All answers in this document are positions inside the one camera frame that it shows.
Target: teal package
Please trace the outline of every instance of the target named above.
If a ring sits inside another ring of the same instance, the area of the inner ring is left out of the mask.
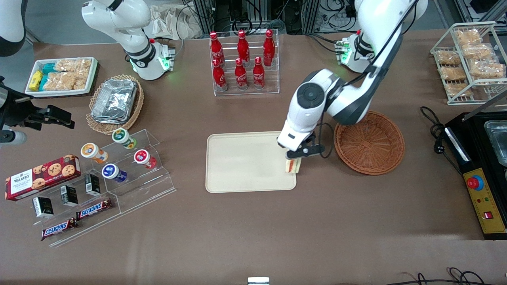
[[[50,72],[56,72],[54,63],[46,63],[42,66],[42,74],[49,74]]]
[[[44,91],[44,84],[48,81],[48,76],[42,76],[41,85],[39,86],[39,91]]]

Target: coca-cola bottle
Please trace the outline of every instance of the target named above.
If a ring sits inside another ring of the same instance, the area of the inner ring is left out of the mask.
[[[238,32],[238,56],[243,61],[244,66],[250,65],[250,47],[246,41],[246,33],[244,30]]]
[[[273,31],[270,29],[266,31],[266,39],[262,48],[264,49],[264,65],[271,66],[275,57],[275,42],[273,41]]]
[[[224,92],[227,90],[228,85],[225,81],[225,73],[224,70],[220,67],[220,62],[218,59],[213,60],[213,79],[215,80],[217,91]]]
[[[246,81],[246,70],[241,58],[236,58],[236,69],[234,70],[234,74],[236,75],[238,89],[246,90],[248,88],[248,82]]]
[[[253,86],[257,90],[261,90],[265,85],[264,67],[262,67],[262,59],[260,56],[255,58],[255,66],[253,67]]]
[[[224,58],[224,50],[222,49],[222,44],[218,41],[218,37],[216,36],[216,32],[212,31],[209,33],[209,37],[211,39],[211,55],[213,59],[218,59],[220,66],[225,66],[225,58]]]

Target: round wicker basket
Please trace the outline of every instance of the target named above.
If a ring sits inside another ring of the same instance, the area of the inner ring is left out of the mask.
[[[405,154],[405,141],[398,127],[374,111],[355,125],[336,125],[334,141],[338,156],[350,168],[369,175],[390,172]]]
[[[90,126],[90,128],[92,128],[95,131],[101,132],[103,134],[108,134],[108,135],[112,134],[113,131],[118,128],[124,128],[127,130],[129,128],[131,128],[132,125],[135,123],[135,120],[137,120],[137,117],[139,117],[139,113],[141,112],[141,109],[142,109],[142,103],[144,101],[144,92],[142,90],[141,84],[139,83],[139,81],[136,78],[134,78],[130,75],[116,75],[116,76],[111,77],[110,79],[132,80],[137,84],[137,92],[136,92],[136,96],[135,96],[135,100],[134,100],[132,113],[130,114],[130,119],[124,125],[98,123],[92,118],[91,113],[86,115],[86,121],[88,122],[88,125]],[[88,106],[90,107],[90,111],[93,109],[93,106],[95,106],[95,102],[97,101],[97,96],[100,93],[100,90],[102,89],[103,84],[104,83],[100,84],[100,86],[97,88],[97,90],[95,90],[95,93],[93,93],[93,96],[90,99],[90,104],[88,104]]]

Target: blue lid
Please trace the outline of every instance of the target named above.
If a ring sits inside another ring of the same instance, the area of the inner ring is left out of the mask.
[[[104,176],[105,178],[114,178],[118,175],[119,173],[119,169],[116,165],[110,163],[110,164],[107,164],[106,166],[104,166],[104,168],[102,169],[102,176]]]

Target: acrylic display stand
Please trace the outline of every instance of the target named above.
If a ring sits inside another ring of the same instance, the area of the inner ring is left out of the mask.
[[[160,156],[155,149],[155,146],[159,144],[158,140],[147,130],[139,131],[131,136],[137,140],[137,145],[134,149],[128,150],[117,143],[105,146],[102,149],[109,154],[109,158],[104,164],[98,164],[95,161],[79,157],[81,166],[80,177],[17,201],[17,203],[29,204],[32,207],[34,225],[36,225],[39,233],[41,233],[43,229],[63,223],[72,217],[75,218],[78,211],[93,206],[106,198],[111,199],[113,207],[83,218],[78,221],[79,226],[76,228],[67,229],[46,238],[44,242],[48,242],[50,247],[66,244],[87,232],[176,191],[171,176],[163,167]],[[157,159],[155,168],[146,169],[144,166],[134,162],[134,153],[139,149],[147,150],[152,157]],[[121,183],[104,179],[101,172],[107,163],[114,163],[121,170],[126,171],[127,179]],[[92,196],[86,194],[85,175],[88,173],[99,177],[101,195]],[[66,206],[62,204],[60,187],[63,185],[76,188],[79,205]],[[37,196],[51,198],[54,216],[48,219],[35,218],[31,201]]]
[[[505,50],[496,34],[494,27],[497,25],[496,22],[477,22],[477,23],[456,23],[452,25],[447,32],[440,38],[435,46],[430,50],[430,53],[434,56],[437,68],[441,73],[442,65],[439,64],[437,57],[437,51],[454,51],[459,55],[460,64],[454,65],[454,67],[461,67],[465,71],[466,79],[462,81],[449,81],[450,83],[464,83],[466,87],[455,95],[447,95],[448,105],[464,105],[464,104],[484,104],[489,100],[493,99],[499,94],[507,91],[507,78],[500,79],[479,79],[475,78],[470,74],[470,67],[474,64],[473,59],[467,59],[463,56],[458,39],[456,37],[457,31],[466,31],[475,29],[478,31],[482,40],[485,42],[489,41],[489,37],[493,37],[496,41],[497,56],[504,61],[507,59]],[[490,59],[481,59],[480,61],[485,63],[495,63]],[[466,95],[466,91],[471,90],[471,95]]]
[[[236,76],[234,74],[234,69],[236,68],[236,58],[238,58],[238,36],[233,32],[216,32],[219,37],[219,41],[222,44],[222,48],[224,50],[225,57],[225,67],[223,67],[225,72],[225,80],[229,85],[227,91],[220,92],[216,90],[216,84],[213,80],[213,66],[211,65],[211,61],[213,60],[213,56],[211,54],[211,50],[209,51],[210,57],[210,66],[211,66],[211,82],[213,82],[213,92],[215,96],[223,96],[223,95],[255,95],[255,94],[269,94],[269,93],[280,93],[280,47],[279,47],[279,36],[278,30],[273,30],[273,41],[275,42],[275,57],[273,59],[273,63],[271,66],[264,66],[264,39],[266,29],[260,29],[258,31],[252,32],[251,34],[246,36],[246,40],[248,41],[248,45],[250,46],[250,65],[245,66],[246,69],[246,78],[248,80],[248,89],[246,90],[238,90],[236,86]],[[260,56],[263,58],[263,67],[264,67],[264,78],[266,80],[266,85],[262,90],[257,90],[254,88],[254,59],[255,57]]]

